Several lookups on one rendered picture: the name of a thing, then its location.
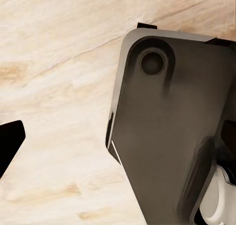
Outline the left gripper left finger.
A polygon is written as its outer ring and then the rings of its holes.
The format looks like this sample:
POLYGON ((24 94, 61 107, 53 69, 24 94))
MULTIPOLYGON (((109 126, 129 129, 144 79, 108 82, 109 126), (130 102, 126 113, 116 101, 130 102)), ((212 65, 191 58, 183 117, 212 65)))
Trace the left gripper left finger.
POLYGON ((26 138, 21 120, 0 125, 0 179, 26 138))

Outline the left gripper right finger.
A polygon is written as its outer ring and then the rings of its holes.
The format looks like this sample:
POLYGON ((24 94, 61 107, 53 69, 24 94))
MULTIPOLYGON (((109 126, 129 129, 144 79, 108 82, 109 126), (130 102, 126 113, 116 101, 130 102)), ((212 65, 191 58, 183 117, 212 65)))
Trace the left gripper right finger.
POLYGON ((220 137, 236 159, 236 122, 225 120, 220 137))

